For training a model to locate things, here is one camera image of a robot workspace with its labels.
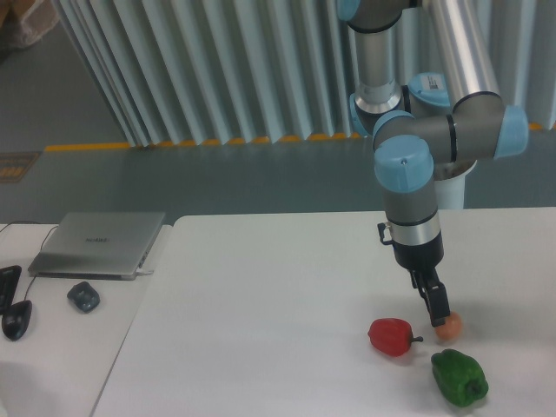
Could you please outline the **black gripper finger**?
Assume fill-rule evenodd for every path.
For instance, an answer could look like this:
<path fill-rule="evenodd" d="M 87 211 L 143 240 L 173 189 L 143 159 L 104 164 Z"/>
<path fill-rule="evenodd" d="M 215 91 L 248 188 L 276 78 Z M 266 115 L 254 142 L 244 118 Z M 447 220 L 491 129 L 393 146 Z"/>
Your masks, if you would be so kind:
<path fill-rule="evenodd" d="M 445 285 L 440 281 L 435 268 L 424 275 L 424 293 L 431 325 L 439 327 L 445 324 L 449 316 L 449 302 Z"/>
<path fill-rule="evenodd" d="M 412 285 L 420 294 L 420 297 L 425 300 L 427 298 L 427 279 L 426 276 L 420 271 L 411 270 L 410 277 Z"/>

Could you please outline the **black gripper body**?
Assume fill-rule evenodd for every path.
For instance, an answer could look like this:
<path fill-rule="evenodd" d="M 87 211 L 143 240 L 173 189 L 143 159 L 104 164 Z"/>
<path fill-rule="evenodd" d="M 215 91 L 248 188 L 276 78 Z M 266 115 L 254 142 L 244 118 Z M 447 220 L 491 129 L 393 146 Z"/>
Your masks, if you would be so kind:
<path fill-rule="evenodd" d="M 421 245 L 411 246 L 394 242 L 393 248 L 397 263 L 409 271 L 432 270 L 444 256 L 442 233 L 438 233 L 430 242 Z"/>

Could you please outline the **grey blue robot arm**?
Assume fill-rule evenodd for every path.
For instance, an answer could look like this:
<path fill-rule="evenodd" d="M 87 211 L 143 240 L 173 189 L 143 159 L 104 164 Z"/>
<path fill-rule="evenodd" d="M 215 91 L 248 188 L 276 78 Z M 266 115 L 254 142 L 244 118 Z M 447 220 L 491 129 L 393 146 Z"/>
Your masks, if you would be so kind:
<path fill-rule="evenodd" d="M 404 11 L 430 17 L 442 65 L 448 112 L 429 103 L 394 70 L 394 26 Z M 434 170 L 521 154 L 528 144 L 525 111 L 500 96 L 491 59 L 470 1 L 340 1 L 337 15 L 353 31 L 358 79 L 348 101 L 354 129 L 372 140 L 374 174 L 391 246 L 424 300 L 433 326 L 450 314 L 436 268 L 443 255 Z"/>

